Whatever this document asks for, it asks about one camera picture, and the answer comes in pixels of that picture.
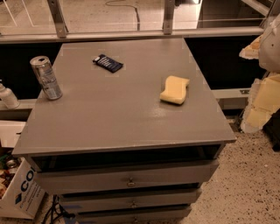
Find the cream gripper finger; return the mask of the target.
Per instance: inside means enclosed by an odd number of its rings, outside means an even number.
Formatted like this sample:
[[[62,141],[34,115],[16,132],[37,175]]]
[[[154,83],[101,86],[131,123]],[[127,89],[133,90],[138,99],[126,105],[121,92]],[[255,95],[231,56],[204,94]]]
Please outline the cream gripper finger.
[[[257,37],[245,48],[242,48],[239,53],[239,56],[246,60],[258,60],[261,38],[262,36]]]
[[[279,109],[280,74],[270,73],[263,80],[255,79],[242,116],[241,130],[245,133],[261,130]]]

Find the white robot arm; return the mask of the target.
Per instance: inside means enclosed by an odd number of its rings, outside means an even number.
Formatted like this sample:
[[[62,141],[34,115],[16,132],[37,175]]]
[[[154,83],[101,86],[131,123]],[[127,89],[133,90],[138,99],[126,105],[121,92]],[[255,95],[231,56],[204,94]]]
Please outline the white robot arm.
[[[258,60],[260,68],[269,73],[263,80],[254,80],[242,115],[241,130],[253,133],[261,130],[280,109],[280,15],[239,56]]]

